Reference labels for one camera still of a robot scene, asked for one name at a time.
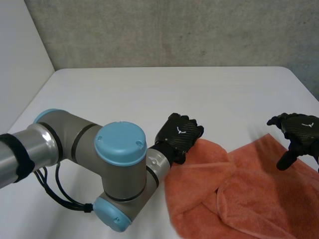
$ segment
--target white table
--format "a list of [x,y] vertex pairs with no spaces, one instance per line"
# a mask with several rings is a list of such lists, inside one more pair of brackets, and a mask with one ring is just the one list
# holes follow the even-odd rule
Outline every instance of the white table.
[[[148,145],[167,117],[177,112],[205,127],[203,138],[232,151],[266,133],[285,147],[289,142],[266,122],[283,112],[319,116],[319,102],[291,71],[281,67],[185,67],[65,69],[43,86],[10,132],[25,129],[43,110],[58,108],[100,125],[119,120],[143,128]],[[309,157],[302,160],[317,170]],[[55,167],[49,169],[49,183]],[[65,190],[93,202],[102,192],[99,176],[65,160],[60,170]],[[116,233],[94,213],[63,208],[34,175],[0,190],[1,239],[163,239],[179,238],[169,222],[160,185],[124,232]]]

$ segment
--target black cable strap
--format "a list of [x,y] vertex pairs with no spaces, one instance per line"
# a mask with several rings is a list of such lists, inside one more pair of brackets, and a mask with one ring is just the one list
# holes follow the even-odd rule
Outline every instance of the black cable strap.
[[18,162],[18,167],[15,171],[18,176],[18,179],[15,181],[15,183],[17,183],[33,172],[35,164],[30,159],[29,154],[23,144],[13,135],[9,133],[2,134],[0,135],[0,141],[12,150]]

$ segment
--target light blue end cap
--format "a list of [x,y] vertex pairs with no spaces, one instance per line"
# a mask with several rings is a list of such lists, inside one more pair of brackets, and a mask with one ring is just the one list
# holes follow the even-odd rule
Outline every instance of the light blue end cap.
[[102,127],[94,145],[103,160],[122,167],[139,163],[147,151],[144,131],[130,122],[114,122]]
[[38,115],[37,118],[35,118],[35,120],[34,120],[33,123],[37,123],[41,117],[43,117],[43,116],[46,115],[47,113],[50,113],[50,112],[53,112],[53,111],[64,111],[64,110],[48,109],[48,110],[46,110],[46,111],[43,111],[42,113],[40,113],[40,114]]
[[132,224],[132,221],[121,210],[103,198],[96,199],[93,211],[105,225],[116,232],[124,232]]

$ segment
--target towel fold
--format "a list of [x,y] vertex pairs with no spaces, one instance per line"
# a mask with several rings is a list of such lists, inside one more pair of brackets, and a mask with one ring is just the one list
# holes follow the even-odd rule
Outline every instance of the towel fold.
[[186,239],[312,239],[319,236],[319,175],[266,135],[227,155],[199,139],[165,179],[170,220]]

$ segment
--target carbon fiber hand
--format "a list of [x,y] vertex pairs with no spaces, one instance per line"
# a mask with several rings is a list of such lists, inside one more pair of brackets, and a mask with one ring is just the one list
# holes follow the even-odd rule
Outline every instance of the carbon fiber hand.
[[185,154],[204,133],[203,126],[197,126],[195,119],[173,113],[155,137],[155,144],[169,144],[175,153],[174,162],[183,164]]
[[319,157],[319,118],[303,114],[283,113],[273,117],[267,125],[276,125],[290,140],[289,150],[277,163],[279,170],[286,170],[298,156],[311,155],[318,162]]

